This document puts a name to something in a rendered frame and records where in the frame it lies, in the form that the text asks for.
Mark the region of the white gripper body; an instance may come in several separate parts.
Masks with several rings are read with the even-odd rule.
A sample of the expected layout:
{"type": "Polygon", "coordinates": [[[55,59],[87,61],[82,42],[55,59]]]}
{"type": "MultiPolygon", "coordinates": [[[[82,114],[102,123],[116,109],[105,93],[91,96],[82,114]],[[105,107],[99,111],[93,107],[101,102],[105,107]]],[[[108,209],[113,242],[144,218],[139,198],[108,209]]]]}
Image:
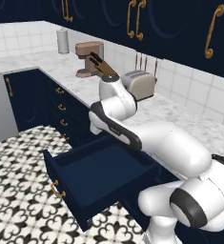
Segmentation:
{"type": "Polygon", "coordinates": [[[101,133],[101,130],[96,128],[93,124],[90,124],[90,131],[95,134],[95,135],[98,135],[101,133]]]}

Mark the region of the navy drawer front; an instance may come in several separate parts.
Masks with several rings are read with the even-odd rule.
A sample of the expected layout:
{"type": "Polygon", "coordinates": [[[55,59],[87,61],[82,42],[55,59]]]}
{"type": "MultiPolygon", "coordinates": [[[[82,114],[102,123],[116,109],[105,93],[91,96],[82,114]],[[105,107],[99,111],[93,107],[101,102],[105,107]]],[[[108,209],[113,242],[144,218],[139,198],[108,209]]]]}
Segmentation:
{"type": "Polygon", "coordinates": [[[80,102],[76,97],[71,95],[68,91],[62,88],[53,80],[49,80],[49,89],[51,94],[51,100],[58,106],[62,104],[67,109],[71,109],[74,112],[86,112],[88,107],[80,102]],[[64,93],[57,93],[55,89],[60,88],[64,90],[64,93]]]}
{"type": "Polygon", "coordinates": [[[68,127],[56,126],[55,128],[61,133],[61,135],[65,133],[70,138],[70,140],[67,140],[67,142],[73,148],[90,143],[97,138],[96,135],[93,135],[86,128],[70,127],[70,126],[68,127]]]}
{"type": "Polygon", "coordinates": [[[58,112],[61,112],[63,114],[66,114],[69,118],[74,118],[74,119],[82,122],[85,125],[89,124],[89,120],[88,120],[85,112],[74,112],[73,110],[67,109],[67,108],[65,111],[60,111],[58,109],[58,106],[51,100],[51,98],[50,98],[50,101],[52,104],[53,111],[58,111],[58,112]]]}
{"type": "Polygon", "coordinates": [[[86,128],[86,125],[83,124],[82,122],[74,119],[74,118],[69,118],[66,114],[63,114],[58,111],[53,112],[53,121],[55,122],[56,126],[61,126],[61,127],[68,127],[68,126],[62,126],[60,124],[60,120],[64,119],[66,122],[68,122],[68,126],[70,127],[79,127],[79,128],[86,128]]]}

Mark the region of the open navy drawer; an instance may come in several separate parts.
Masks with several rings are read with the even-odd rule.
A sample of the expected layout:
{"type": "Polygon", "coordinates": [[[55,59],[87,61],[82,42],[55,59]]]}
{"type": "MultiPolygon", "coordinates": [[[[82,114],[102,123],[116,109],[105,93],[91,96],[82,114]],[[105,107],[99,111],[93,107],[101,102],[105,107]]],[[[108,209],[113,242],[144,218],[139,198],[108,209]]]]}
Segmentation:
{"type": "Polygon", "coordinates": [[[131,150],[110,137],[56,157],[44,152],[44,159],[50,179],[83,231],[90,228],[95,215],[115,202],[146,229],[150,219],[138,208],[139,192],[176,180],[146,153],[131,150]]]}

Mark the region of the wooden knife block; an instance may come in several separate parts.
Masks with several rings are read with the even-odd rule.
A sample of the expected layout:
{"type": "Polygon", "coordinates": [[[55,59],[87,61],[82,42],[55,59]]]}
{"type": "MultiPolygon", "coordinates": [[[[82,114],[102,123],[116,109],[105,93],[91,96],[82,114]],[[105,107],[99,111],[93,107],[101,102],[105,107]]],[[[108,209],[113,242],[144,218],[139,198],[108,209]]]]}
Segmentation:
{"type": "Polygon", "coordinates": [[[90,60],[93,62],[94,67],[97,69],[97,75],[99,77],[115,77],[117,76],[116,71],[114,71],[97,53],[90,53],[90,60]]]}

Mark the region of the silver beige toaster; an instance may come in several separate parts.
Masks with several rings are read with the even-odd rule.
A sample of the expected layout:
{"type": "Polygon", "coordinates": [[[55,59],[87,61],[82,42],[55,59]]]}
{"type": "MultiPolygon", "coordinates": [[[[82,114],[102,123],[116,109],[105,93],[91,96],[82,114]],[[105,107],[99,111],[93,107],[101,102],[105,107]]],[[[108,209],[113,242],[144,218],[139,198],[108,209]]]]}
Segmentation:
{"type": "Polygon", "coordinates": [[[130,71],[121,76],[121,81],[126,90],[133,94],[137,101],[152,97],[154,94],[156,78],[149,72],[130,71]]]}

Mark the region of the navy base cupboard door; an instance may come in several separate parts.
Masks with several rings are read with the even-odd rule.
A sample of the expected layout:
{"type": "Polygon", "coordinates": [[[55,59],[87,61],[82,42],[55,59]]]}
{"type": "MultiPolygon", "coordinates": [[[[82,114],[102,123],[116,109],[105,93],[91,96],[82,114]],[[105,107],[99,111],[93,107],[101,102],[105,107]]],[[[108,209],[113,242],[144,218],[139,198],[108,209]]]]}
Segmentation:
{"type": "Polygon", "coordinates": [[[49,122],[46,99],[46,77],[38,69],[7,73],[4,75],[18,131],[25,131],[36,126],[46,126],[49,122]],[[10,79],[13,96],[10,96],[10,79]]]}

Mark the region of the brown coffee machine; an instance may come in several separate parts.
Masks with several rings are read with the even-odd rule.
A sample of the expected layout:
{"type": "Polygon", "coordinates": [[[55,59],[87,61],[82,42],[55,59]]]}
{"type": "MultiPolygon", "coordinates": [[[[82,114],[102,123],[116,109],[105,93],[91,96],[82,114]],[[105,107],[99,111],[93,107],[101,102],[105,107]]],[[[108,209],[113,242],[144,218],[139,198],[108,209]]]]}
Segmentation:
{"type": "Polygon", "coordinates": [[[85,68],[76,72],[77,77],[86,78],[96,75],[97,69],[94,67],[93,62],[90,60],[91,52],[95,52],[101,58],[104,58],[104,43],[101,41],[91,41],[77,43],[75,45],[75,54],[79,59],[85,60],[85,68]]]}

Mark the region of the white paper towel roll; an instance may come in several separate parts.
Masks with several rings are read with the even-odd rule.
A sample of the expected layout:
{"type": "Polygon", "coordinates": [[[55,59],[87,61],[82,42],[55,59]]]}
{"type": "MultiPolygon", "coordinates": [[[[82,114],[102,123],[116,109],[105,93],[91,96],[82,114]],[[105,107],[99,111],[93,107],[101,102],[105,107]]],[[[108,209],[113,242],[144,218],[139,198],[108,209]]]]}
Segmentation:
{"type": "Polygon", "coordinates": [[[66,30],[61,29],[56,32],[56,36],[57,36],[58,52],[61,54],[69,53],[70,50],[69,50],[68,32],[66,30]]]}

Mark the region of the navy wall cupboard door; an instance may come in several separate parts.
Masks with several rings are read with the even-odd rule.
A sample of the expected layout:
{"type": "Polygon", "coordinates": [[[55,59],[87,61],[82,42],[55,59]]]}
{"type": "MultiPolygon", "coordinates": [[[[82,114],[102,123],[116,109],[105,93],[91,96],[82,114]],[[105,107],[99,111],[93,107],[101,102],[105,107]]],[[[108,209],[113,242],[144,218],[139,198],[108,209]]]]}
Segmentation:
{"type": "Polygon", "coordinates": [[[68,0],[70,44],[103,40],[135,48],[136,6],[132,8],[131,26],[134,37],[127,34],[127,10],[130,0],[68,0]]]}
{"type": "Polygon", "coordinates": [[[224,77],[224,14],[215,19],[210,48],[204,54],[214,11],[224,0],[147,0],[140,12],[137,48],[155,57],[224,77]]]}
{"type": "Polygon", "coordinates": [[[67,25],[65,0],[43,0],[42,7],[46,21],[61,27],[67,25]]]}

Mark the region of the navy wall cupboard run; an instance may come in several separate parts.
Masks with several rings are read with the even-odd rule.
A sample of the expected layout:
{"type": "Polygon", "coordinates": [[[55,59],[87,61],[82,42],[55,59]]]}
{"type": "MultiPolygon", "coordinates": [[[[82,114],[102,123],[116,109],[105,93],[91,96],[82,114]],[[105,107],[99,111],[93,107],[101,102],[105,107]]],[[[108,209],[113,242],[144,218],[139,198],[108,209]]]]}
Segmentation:
{"type": "Polygon", "coordinates": [[[42,19],[42,0],[0,0],[0,23],[42,19]]]}

